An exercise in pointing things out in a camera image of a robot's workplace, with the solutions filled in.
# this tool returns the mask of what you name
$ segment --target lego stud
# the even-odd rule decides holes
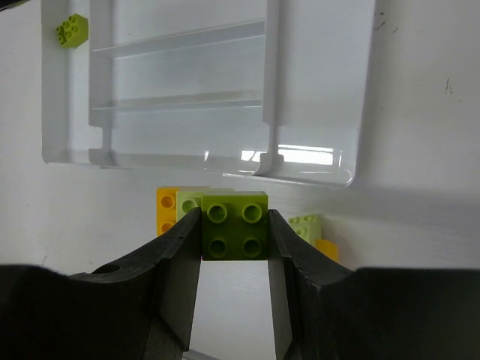
[[[170,195],[165,195],[160,199],[160,205],[164,209],[171,209],[175,206],[175,198]]]
[[[211,257],[221,259],[227,254],[227,243],[222,238],[214,238],[208,244],[208,251]]]
[[[168,230],[170,230],[173,226],[173,223],[166,222],[162,223],[162,226],[160,227],[160,230],[162,231],[162,234],[166,233]]]
[[[301,227],[300,229],[295,230],[295,234],[298,236],[304,236],[307,233],[307,229],[304,227]]]
[[[248,238],[243,243],[243,252],[246,257],[254,259],[262,252],[262,244],[256,238]]]
[[[241,210],[241,216],[243,217],[243,220],[247,221],[250,224],[258,223],[262,218],[262,214],[262,208],[260,208],[260,206],[255,203],[247,204]]]
[[[223,223],[227,219],[227,208],[220,203],[211,204],[207,209],[207,217],[212,223]]]
[[[187,214],[191,209],[198,208],[200,204],[195,199],[186,199],[181,204],[181,210]]]

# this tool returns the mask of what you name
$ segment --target white shelf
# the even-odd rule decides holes
[[[254,21],[238,25],[207,28],[199,31],[186,31],[179,34],[169,34],[152,39],[138,40],[132,43],[124,43],[108,46],[102,49],[94,49],[93,53],[101,54],[109,58],[122,58],[125,56],[137,56],[160,51],[177,50],[187,47],[199,47],[202,45],[221,43],[224,41],[244,40],[259,38],[265,34],[265,22]]]
[[[44,160],[348,186],[375,0],[279,1],[43,0]]]

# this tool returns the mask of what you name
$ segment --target lime green lego brick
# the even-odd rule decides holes
[[[89,39],[89,21],[74,13],[56,28],[56,33],[63,47],[78,47]]]
[[[177,191],[177,221],[191,209],[202,206],[203,191]]]
[[[317,239],[322,238],[320,219],[316,215],[291,217],[288,223],[298,236],[312,246],[315,246]]]
[[[204,260],[265,260],[269,197],[258,192],[205,192]]]

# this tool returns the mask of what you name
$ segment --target white background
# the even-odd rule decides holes
[[[330,191],[46,165],[40,2],[0,13],[0,262],[90,272],[155,237],[156,187],[209,185],[264,190],[284,216],[324,214],[351,268],[479,268],[479,18],[478,0],[378,1],[357,178]],[[272,358],[264,262],[203,266],[197,305],[193,349]]]

